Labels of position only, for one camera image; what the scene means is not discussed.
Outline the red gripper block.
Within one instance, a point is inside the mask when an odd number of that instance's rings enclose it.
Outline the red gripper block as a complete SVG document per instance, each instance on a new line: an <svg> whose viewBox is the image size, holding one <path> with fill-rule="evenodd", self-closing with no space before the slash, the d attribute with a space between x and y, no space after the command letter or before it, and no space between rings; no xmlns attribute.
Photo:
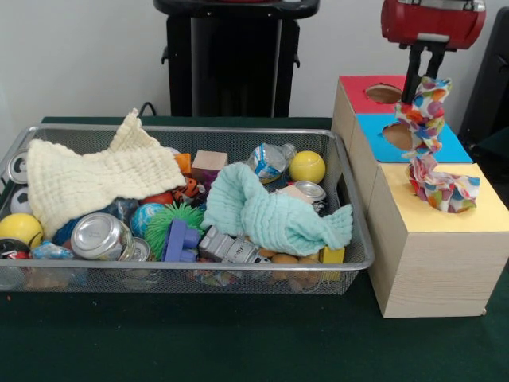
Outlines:
<svg viewBox="0 0 509 382"><path fill-rule="evenodd" d="M412 103L421 77L423 42L442 43L447 49L469 49L479 37L486 19L484 1L397 1L385 0L381 10L382 35L401 48L409 48L409 64L401 101ZM442 47L432 53L425 75L436 79L444 60Z"/></svg>

